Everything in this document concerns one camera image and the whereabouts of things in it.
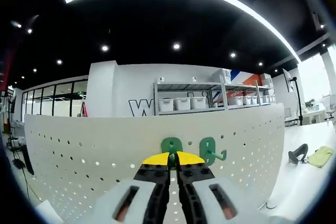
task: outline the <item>pegboard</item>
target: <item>pegboard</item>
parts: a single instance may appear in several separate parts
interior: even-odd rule
[[[142,161],[161,152],[166,137],[178,137],[183,151],[199,155],[205,137],[216,141],[225,161],[210,169],[242,192],[250,190],[257,209],[271,195],[284,140],[282,104],[231,111],[143,118],[62,118],[26,115],[29,157],[41,193],[65,222],[92,211],[98,197],[125,178],[133,178]],[[171,171],[170,201],[164,223],[186,223]]]

